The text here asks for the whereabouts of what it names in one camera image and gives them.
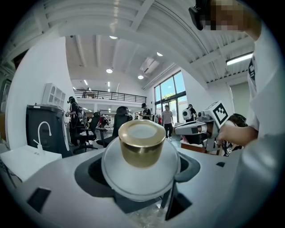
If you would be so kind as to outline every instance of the chair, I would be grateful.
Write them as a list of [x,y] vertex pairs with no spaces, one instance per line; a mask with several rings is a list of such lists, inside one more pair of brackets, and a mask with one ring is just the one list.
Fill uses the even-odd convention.
[[118,137],[119,136],[118,131],[119,131],[120,126],[130,120],[130,116],[127,114],[128,114],[127,107],[124,107],[124,106],[118,107],[115,117],[114,117],[114,130],[113,130],[113,134],[111,137],[104,138],[103,131],[105,129],[97,127],[96,130],[99,130],[100,135],[101,135],[101,140],[96,141],[97,144],[102,145],[105,148],[109,145],[110,142],[112,142],[116,137]]
[[85,152],[87,151],[87,148],[89,149],[98,149],[98,148],[95,148],[91,145],[87,145],[86,142],[89,142],[89,140],[92,140],[92,141],[95,141],[96,139],[96,134],[95,134],[95,129],[97,127],[97,124],[100,120],[100,113],[99,112],[95,112],[93,114],[93,118],[92,118],[92,121],[90,123],[90,129],[89,128],[84,128],[83,126],[77,126],[77,128],[80,130],[80,131],[86,131],[86,135],[79,135],[76,137],[76,139],[79,139],[80,141],[84,141],[84,144],[81,144],[78,148],[76,148],[73,153],[75,153],[75,151],[77,150],[81,150],[81,149],[85,149]]

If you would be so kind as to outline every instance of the black metal railing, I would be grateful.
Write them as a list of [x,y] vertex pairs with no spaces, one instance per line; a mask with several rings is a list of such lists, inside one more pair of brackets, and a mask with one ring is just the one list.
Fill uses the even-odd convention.
[[147,98],[143,96],[106,92],[99,90],[75,90],[74,93],[77,98],[108,99],[108,100],[138,102],[138,103],[146,103],[147,101]]

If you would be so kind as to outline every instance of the forearm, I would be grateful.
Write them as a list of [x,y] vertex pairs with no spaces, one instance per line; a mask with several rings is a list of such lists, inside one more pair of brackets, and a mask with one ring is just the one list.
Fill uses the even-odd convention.
[[251,126],[237,127],[223,125],[218,140],[225,140],[240,146],[246,146],[258,136],[258,131]]

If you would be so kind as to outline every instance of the white plate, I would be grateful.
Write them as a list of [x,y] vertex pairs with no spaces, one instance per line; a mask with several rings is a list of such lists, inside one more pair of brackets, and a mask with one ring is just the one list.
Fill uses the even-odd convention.
[[108,145],[102,156],[102,172],[107,183],[134,201],[150,200],[171,189],[180,165],[177,150],[167,140],[156,164],[148,168],[136,168],[124,160],[119,137]]

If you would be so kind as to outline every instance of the light fixture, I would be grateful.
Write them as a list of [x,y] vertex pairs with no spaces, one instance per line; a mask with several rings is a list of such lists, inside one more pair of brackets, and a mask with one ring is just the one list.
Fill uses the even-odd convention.
[[246,59],[250,59],[252,57],[252,55],[253,55],[253,52],[249,52],[249,53],[246,53],[244,55],[240,55],[238,57],[235,57],[235,58],[232,58],[232,59],[228,59],[226,61],[226,64],[229,66],[231,64],[234,64],[234,63],[246,60]]

